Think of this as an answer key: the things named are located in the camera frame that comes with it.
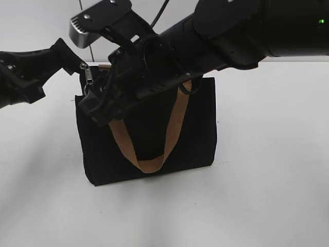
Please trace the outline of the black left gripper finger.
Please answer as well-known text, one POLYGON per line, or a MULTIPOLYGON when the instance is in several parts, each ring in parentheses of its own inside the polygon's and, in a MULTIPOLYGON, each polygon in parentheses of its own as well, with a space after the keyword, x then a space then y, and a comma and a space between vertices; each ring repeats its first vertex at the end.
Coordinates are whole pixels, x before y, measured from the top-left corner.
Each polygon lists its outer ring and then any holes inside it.
POLYGON ((73 73, 81 74, 82 59, 78 57, 64 42, 62 38, 57 41, 50 48, 56 54, 61 67, 70 75, 73 73))

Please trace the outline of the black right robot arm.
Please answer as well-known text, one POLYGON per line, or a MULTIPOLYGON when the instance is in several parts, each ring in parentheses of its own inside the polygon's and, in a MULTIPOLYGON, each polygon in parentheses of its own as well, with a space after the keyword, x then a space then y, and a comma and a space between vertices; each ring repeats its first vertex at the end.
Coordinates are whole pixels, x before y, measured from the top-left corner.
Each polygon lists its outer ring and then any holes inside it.
POLYGON ((118 45, 106 78, 91 83, 79 103, 102 126, 213 70, 253 69, 266 57, 328 55, 328 1, 199 1, 160 34, 130 1, 100 1, 71 19, 70 37, 80 48, 100 37, 118 45))

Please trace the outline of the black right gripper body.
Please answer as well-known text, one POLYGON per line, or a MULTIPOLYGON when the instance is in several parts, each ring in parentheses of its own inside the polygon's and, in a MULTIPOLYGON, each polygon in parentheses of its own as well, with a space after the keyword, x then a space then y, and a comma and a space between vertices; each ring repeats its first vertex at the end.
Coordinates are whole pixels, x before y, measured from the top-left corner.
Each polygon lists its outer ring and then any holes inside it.
POLYGON ((132 50, 120 46, 110 54, 112 68, 102 98, 106 120, 122 119, 151 96, 188 81, 186 47, 182 34, 161 33, 137 39, 132 50))

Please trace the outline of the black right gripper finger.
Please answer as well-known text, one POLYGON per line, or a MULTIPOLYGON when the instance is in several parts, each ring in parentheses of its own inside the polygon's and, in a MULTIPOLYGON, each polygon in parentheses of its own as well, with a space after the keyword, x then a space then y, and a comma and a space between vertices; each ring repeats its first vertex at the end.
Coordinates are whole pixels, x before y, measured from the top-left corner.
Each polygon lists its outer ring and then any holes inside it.
POLYGON ((93 88, 82 98, 78 106, 96 125, 104 126, 113 120, 111 110, 106 106, 111 100, 112 94, 109 89, 101 91, 100 88, 93 88))

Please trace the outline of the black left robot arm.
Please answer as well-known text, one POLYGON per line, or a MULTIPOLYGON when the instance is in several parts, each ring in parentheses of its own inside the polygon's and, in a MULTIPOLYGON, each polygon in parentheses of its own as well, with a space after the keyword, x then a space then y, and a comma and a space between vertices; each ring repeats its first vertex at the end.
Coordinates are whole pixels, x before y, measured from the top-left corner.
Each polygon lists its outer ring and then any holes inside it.
POLYGON ((1 51, 1 108, 44 98, 43 86, 55 73, 63 69, 69 75, 80 74, 82 64, 61 38, 48 49, 1 51))

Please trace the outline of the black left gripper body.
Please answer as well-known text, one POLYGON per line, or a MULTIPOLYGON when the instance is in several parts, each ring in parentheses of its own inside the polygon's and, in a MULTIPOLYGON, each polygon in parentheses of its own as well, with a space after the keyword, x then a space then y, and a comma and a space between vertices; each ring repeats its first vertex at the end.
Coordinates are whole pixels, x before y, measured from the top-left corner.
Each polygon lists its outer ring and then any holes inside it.
POLYGON ((18 75, 1 78, 1 104, 32 104, 45 97, 43 85, 56 73, 52 50, 1 52, 1 59, 17 66, 18 75))

